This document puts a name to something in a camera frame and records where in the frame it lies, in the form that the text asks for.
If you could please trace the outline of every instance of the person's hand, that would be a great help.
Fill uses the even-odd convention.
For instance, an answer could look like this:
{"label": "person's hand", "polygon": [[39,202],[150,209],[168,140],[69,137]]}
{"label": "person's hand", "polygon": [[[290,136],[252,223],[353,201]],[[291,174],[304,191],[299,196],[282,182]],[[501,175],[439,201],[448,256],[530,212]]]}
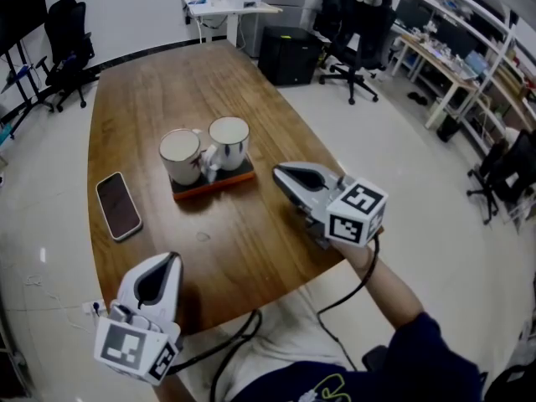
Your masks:
{"label": "person's hand", "polygon": [[356,268],[368,269],[370,261],[373,258],[373,251],[367,247],[357,247],[355,245],[347,245],[340,241],[331,240],[332,246],[341,252],[352,265]]}

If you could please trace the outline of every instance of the mug handle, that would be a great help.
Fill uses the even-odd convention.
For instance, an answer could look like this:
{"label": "mug handle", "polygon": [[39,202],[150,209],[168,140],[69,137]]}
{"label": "mug handle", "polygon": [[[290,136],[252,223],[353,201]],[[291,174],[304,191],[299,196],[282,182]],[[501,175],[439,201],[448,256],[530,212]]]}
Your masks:
{"label": "mug handle", "polygon": [[218,148],[214,144],[211,144],[203,155],[205,177],[209,180],[209,183],[212,183],[216,179],[218,170],[221,169],[221,163],[216,162],[216,159],[215,159],[216,158],[215,153],[217,151],[218,151]]}
{"label": "mug handle", "polygon": [[211,144],[203,156],[206,168],[211,171],[218,171],[221,169],[221,162],[216,162],[216,157],[214,156],[217,151],[218,148],[214,144]]}

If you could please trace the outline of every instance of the black cable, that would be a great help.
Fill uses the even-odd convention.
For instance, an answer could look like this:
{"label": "black cable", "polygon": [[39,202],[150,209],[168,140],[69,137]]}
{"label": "black cable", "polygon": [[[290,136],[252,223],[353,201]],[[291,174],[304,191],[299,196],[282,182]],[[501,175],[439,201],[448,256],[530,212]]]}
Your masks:
{"label": "black cable", "polygon": [[172,366],[168,371],[167,371],[167,375],[173,375],[173,374],[176,374],[180,371],[182,371],[183,369],[186,369],[194,364],[196,364],[197,362],[200,362],[201,360],[204,360],[210,356],[212,356],[213,354],[216,354],[217,352],[223,350],[224,348],[227,348],[230,344],[234,343],[237,339],[240,339],[242,337],[245,338],[244,336],[244,332],[247,330],[247,328],[250,326],[251,322],[253,322],[253,319],[255,318],[255,316],[257,315],[257,313],[260,314],[260,312],[258,310],[254,310],[253,312],[251,312],[250,316],[248,317],[247,321],[245,322],[245,324],[238,330],[238,332],[233,335],[231,338],[229,338],[227,341],[224,341],[223,343],[221,344],[218,344],[216,347],[213,347],[211,348],[210,350],[207,350],[206,352],[204,353],[201,353],[199,356],[195,356],[193,358],[191,358],[190,360],[187,360],[186,362],[184,363],[181,363],[179,365],[175,365],[175,366]]}
{"label": "black cable", "polygon": [[257,313],[256,315],[258,316],[259,321],[257,322],[255,329],[253,329],[253,332],[248,335],[244,335],[243,336],[244,340],[240,341],[238,344],[232,347],[230,351],[227,353],[227,355],[225,356],[222,363],[219,365],[218,370],[216,371],[216,375],[214,376],[212,380],[212,384],[210,385],[210,399],[209,399],[210,402],[216,402],[216,387],[218,385],[219,377],[224,372],[225,367],[229,364],[230,360],[233,358],[233,356],[236,354],[239,348],[242,347],[244,344],[246,344],[248,341],[250,341],[260,329],[260,325],[262,324],[262,313],[259,310],[255,310],[254,312]]}
{"label": "black cable", "polygon": [[327,333],[327,335],[329,335],[331,337],[331,339],[333,341],[335,341],[335,343],[337,343],[339,345],[339,347],[342,349],[342,351],[344,353],[344,356],[346,356],[346,359],[350,362],[350,365],[352,365],[353,370],[356,371],[356,372],[358,371],[358,369],[353,364],[352,359],[350,358],[350,356],[348,355],[348,353],[346,351],[346,348],[344,348],[344,346],[343,346],[343,343],[341,343],[340,340],[335,335],[333,335],[331,332],[329,332],[329,330],[327,329],[326,325],[324,324],[324,322],[320,318],[320,315],[323,314],[324,312],[328,311],[328,310],[331,310],[332,308],[338,307],[339,305],[341,305],[342,303],[346,302],[348,299],[350,299],[352,296],[354,296],[356,293],[358,293],[361,289],[363,289],[365,287],[365,285],[369,282],[370,277],[372,276],[372,273],[374,272],[374,268],[376,267],[376,263],[378,262],[378,253],[379,253],[379,237],[378,237],[378,234],[375,234],[374,235],[374,257],[372,259],[372,263],[370,264],[370,267],[368,268],[367,274],[365,274],[365,277],[361,280],[361,283],[359,283],[359,286],[357,288],[355,288],[353,291],[351,291],[350,293],[348,293],[344,298],[339,299],[337,302],[334,302],[332,305],[330,305],[330,306],[328,306],[326,308],[323,308],[322,310],[317,312],[317,319],[318,319],[318,322],[320,323],[320,326]]}
{"label": "black cable", "polygon": [[[7,61],[6,59],[4,59],[3,57],[0,57],[0,59],[1,59],[4,63],[9,64],[8,61]],[[13,67],[20,67],[20,65],[13,63]]]}
{"label": "black cable", "polygon": [[218,28],[220,28],[222,25],[224,25],[224,22],[227,20],[227,15],[225,15],[223,21],[221,23],[219,23],[217,26],[212,26],[212,25],[207,25],[206,23],[201,23],[201,25],[203,25],[204,27],[206,28],[210,28],[212,30],[217,30]]}
{"label": "black cable", "polygon": [[99,314],[99,302],[93,302],[93,309],[95,310],[95,313],[98,317],[101,315]]}

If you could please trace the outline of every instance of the trash bin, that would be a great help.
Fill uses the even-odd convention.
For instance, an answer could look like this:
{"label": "trash bin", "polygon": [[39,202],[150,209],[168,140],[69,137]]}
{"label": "trash bin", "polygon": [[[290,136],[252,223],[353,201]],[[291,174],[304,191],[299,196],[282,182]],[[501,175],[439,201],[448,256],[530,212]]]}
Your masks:
{"label": "trash bin", "polygon": [[454,119],[451,115],[446,115],[445,119],[437,129],[437,136],[442,142],[447,143],[452,136],[460,131],[461,123]]}

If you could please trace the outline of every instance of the white mug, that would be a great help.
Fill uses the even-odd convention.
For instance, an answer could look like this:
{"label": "white mug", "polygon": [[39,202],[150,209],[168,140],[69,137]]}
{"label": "white mug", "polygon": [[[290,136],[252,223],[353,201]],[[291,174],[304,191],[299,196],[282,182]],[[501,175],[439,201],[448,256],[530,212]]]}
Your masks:
{"label": "white mug", "polygon": [[213,172],[238,168],[250,145],[248,124],[239,117],[220,117],[210,124],[209,135],[212,144],[204,154],[204,165]]}
{"label": "white mug", "polygon": [[160,157],[167,173],[183,186],[197,182],[201,175],[201,141],[195,131],[173,130],[160,141]]}

